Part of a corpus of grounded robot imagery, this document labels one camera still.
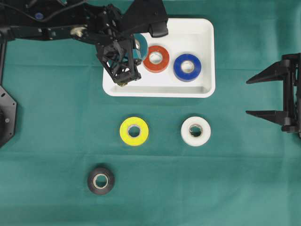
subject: yellow tape roll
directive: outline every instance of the yellow tape roll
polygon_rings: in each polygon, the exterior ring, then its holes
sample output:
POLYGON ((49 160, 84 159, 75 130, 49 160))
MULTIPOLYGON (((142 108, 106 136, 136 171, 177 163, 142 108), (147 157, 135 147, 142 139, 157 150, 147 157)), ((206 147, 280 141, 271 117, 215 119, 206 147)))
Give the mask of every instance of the yellow tape roll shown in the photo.
POLYGON ((138 117, 131 117, 121 124, 120 126, 120 137, 124 143, 130 146, 139 146, 142 145, 149 136, 149 127, 146 122, 138 117), (129 130, 131 127, 136 126, 140 129, 140 133, 137 137, 132 137, 129 135, 129 130))

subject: red tape roll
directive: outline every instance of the red tape roll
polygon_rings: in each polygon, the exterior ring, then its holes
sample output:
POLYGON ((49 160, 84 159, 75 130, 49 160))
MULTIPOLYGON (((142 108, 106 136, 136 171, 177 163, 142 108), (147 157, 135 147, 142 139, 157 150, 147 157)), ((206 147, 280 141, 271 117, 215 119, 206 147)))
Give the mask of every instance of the red tape roll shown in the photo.
POLYGON ((150 46, 149 53, 143 61, 144 67, 153 73, 164 71, 169 63, 169 53, 162 46, 150 46))

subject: plastic tray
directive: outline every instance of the plastic tray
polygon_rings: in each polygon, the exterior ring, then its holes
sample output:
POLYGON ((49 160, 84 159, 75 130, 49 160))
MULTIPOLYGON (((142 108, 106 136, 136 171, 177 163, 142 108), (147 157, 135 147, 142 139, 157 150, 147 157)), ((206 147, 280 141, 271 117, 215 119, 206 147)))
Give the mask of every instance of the plastic tray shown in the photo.
POLYGON ((168 20, 169 35, 152 38, 143 34, 149 46, 161 45, 170 55, 168 67, 161 73, 147 71, 138 66, 142 78, 120 87, 103 71, 103 89, 110 96, 118 97, 195 97, 206 98, 215 90, 214 28, 206 19, 171 18, 168 20), (173 71, 175 59, 191 53, 202 64, 201 74, 191 82, 178 80, 173 71))

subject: green cloth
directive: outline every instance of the green cloth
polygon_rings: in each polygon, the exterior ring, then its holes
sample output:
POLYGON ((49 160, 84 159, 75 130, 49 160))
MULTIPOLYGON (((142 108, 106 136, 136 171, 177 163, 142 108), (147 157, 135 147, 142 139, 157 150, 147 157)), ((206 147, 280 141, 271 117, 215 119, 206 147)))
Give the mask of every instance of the green cloth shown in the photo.
MULTIPOLYGON (((131 1, 100 1, 124 12, 131 1)), ((111 97, 95 48, 75 40, 8 45, 3 86, 18 102, 16 135, 0 149, 1 226, 301 225, 301 140, 245 110, 282 109, 281 82, 246 80, 301 52, 298 0, 165 1, 168 14, 210 20, 216 91, 206 99, 111 97), (186 145, 181 124, 212 135, 186 145), (146 120, 147 142, 126 146, 119 127, 146 120), (105 164, 105 196, 87 187, 105 164)))

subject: teal tape roll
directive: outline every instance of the teal tape roll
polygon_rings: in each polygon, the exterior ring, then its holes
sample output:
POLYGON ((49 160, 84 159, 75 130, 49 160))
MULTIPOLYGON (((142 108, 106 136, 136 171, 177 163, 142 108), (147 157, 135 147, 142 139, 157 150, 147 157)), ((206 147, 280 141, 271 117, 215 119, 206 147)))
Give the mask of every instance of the teal tape roll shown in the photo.
POLYGON ((134 34, 134 38, 136 41, 136 47, 138 47, 138 50, 141 53, 141 58, 142 60, 145 60, 148 54, 148 45, 145 37, 141 34, 134 34))
POLYGON ((137 48, 133 49, 133 57, 134 59, 141 59, 143 61, 146 59, 149 50, 147 41, 145 37, 141 34, 134 34, 134 38, 135 38, 137 48))

